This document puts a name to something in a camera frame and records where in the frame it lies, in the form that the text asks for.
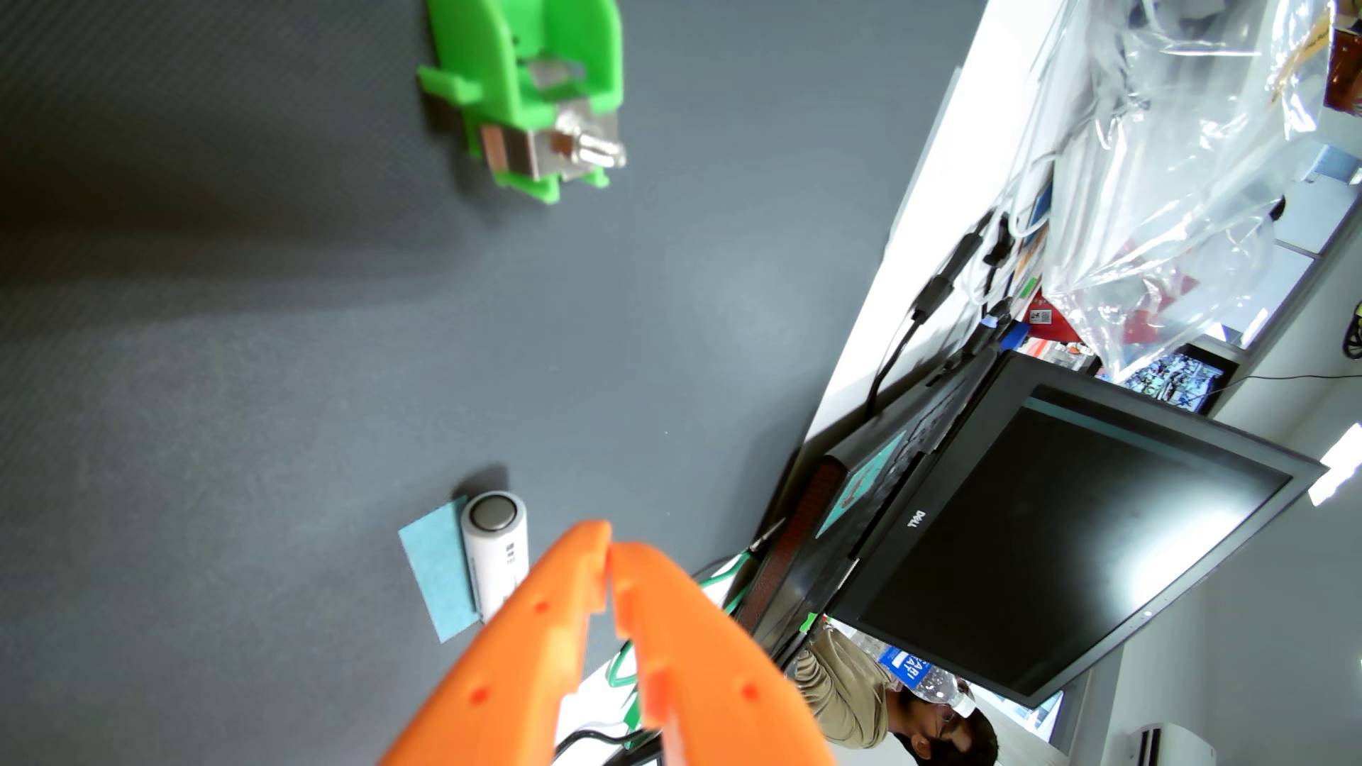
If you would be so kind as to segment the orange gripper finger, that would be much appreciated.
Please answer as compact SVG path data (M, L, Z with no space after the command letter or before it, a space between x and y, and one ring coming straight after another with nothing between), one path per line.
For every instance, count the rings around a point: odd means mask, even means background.
M552 765L588 619L606 602L612 526L583 521L539 557L437 684L383 765Z
M642 724L669 765L835 765L801 694L682 568L643 542L610 544L607 566Z

